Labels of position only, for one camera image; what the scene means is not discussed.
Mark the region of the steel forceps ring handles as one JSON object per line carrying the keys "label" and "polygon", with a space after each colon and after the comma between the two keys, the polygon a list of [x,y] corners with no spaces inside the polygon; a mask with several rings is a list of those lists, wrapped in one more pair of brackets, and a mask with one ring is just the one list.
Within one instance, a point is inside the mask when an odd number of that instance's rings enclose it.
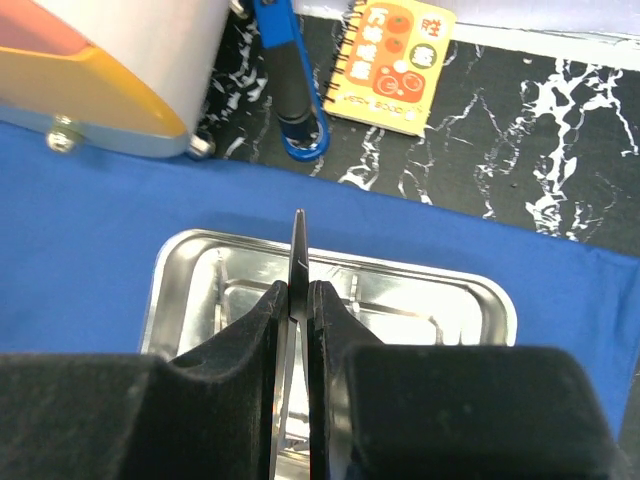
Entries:
{"label": "steel forceps ring handles", "polygon": [[309,254],[306,214],[303,209],[295,212],[289,256],[288,313],[278,321],[276,341],[275,383],[270,447],[269,478],[276,478],[277,458],[286,436],[291,382],[295,365],[297,328],[301,333],[302,366],[306,391],[309,391],[309,353],[307,296],[309,289]]}

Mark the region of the steel instrument tray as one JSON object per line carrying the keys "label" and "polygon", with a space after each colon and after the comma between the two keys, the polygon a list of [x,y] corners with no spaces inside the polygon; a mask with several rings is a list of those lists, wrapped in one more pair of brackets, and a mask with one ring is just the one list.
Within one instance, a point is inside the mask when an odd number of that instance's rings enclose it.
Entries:
{"label": "steel instrument tray", "polygon": [[[192,229],[160,249],[141,349],[171,360],[245,315],[289,273],[287,244]],[[503,345],[516,339],[508,294],[488,278],[366,256],[313,249],[312,280],[329,282],[346,310],[392,345]],[[389,397],[374,431],[390,455],[406,459],[428,441],[428,404],[416,363],[393,361]]]}

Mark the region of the blue surgical cloth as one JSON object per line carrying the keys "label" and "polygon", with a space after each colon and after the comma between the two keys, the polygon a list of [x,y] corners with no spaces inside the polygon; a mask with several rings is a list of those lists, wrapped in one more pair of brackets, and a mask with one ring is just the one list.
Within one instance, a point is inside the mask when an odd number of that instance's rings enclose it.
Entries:
{"label": "blue surgical cloth", "polygon": [[258,164],[58,155],[12,125],[1,128],[1,348],[136,351],[168,238],[205,228],[287,242],[297,209],[314,247],[497,282],[518,343],[574,355],[620,432],[639,355],[636,258]]}

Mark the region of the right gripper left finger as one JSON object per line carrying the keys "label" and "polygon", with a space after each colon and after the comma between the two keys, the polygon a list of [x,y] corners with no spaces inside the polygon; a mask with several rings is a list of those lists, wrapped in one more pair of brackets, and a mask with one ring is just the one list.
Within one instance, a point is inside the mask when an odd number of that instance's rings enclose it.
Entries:
{"label": "right gripper left finger", "polygon": [[267,479],[288,314],[277,281],[173,360],[150,354],[5,354],[5,479]]}

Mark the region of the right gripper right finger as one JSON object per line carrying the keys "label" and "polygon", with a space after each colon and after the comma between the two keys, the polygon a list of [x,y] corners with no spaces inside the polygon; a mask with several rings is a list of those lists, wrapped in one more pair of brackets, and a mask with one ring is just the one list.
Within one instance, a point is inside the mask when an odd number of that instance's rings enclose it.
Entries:
{"label": "right gripper right finger", "polygon": [[590,379],[547,347],[382,342],[315,281],[307,307],[314,479],[621,479]]}

